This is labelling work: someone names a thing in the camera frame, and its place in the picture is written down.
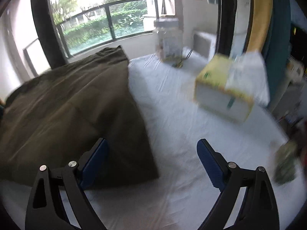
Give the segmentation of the black window frame post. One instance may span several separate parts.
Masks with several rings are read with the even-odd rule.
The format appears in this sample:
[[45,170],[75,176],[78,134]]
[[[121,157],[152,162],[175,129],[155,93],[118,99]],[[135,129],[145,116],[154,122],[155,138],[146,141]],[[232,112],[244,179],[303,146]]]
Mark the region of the black window frame post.
[[31,0],[33,21],[43,52],[52,69],[66,65],[67,59],[56,32],[50,0]]

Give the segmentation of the olive green jacket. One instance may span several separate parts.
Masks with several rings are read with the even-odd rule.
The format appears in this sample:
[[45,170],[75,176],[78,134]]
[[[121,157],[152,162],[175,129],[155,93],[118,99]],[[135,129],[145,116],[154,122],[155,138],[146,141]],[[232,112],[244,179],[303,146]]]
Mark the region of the olive green jacket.
[[103,138],[108,151],[97,186],[156,179],[145,122],[129,89],[129,59],[121,46],[24,83],[1,118],[1,179],[32,186],[41,165],[61,168]]

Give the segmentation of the keys on table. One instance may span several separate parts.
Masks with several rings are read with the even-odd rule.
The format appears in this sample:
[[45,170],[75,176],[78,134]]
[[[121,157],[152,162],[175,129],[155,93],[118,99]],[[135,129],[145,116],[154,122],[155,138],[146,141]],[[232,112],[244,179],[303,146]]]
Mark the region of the keys on table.
[[181,68],[183,66],[183,62],[191,56],[193,50],[190,50],[186,57],[182,57],[178,63],[172,64],[174,68]]

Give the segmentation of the balcony railing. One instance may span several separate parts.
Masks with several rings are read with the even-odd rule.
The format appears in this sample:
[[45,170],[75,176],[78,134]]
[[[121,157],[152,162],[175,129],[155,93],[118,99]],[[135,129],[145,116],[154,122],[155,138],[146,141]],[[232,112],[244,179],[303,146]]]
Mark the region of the balcony railing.
[[70,60],[95,47],[152,33],[171,0],[119,0],[84,10],[55,25],[60,49]]

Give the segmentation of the air conditioner outdoor unit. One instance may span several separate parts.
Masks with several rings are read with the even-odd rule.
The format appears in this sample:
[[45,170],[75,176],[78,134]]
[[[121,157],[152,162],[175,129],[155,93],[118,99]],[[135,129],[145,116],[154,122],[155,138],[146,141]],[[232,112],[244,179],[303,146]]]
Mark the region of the air conditioner outdoor unit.
[[203,31],[194,31],[193,50],[210,61],[216,48],[216,34]]

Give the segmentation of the yellow and teal right curtain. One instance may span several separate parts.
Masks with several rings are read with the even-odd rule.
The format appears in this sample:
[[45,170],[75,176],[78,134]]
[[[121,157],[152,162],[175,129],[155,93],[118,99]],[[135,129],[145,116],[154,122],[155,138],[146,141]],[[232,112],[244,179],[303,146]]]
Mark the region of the yellow and teal right curtain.
[[283,95],[289,55],[291,13],[289,0],[253,0],[253,18],[247,51],[259,51],[265,61],[273,111]]

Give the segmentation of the clear plastic jar white lid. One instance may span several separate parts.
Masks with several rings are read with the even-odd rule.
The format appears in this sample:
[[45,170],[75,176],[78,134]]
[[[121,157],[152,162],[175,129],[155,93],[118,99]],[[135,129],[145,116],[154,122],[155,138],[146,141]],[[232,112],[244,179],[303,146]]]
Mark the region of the clear plastic jar white lid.
[[178,18],[159,18],[154,21],[156,55],[162,62],[175,62],[182,59],[183,32]]

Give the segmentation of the yellow tissue box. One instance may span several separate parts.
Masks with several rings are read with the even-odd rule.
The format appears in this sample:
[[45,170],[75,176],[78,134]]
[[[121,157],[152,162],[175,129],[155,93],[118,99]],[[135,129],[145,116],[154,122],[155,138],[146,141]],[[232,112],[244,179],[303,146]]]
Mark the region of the yellow tissue box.
[[270,102],[263,56],[258,51],[235,59],[215,54],[196,77],[194,98],[207,110],[244,122],[255,104]]

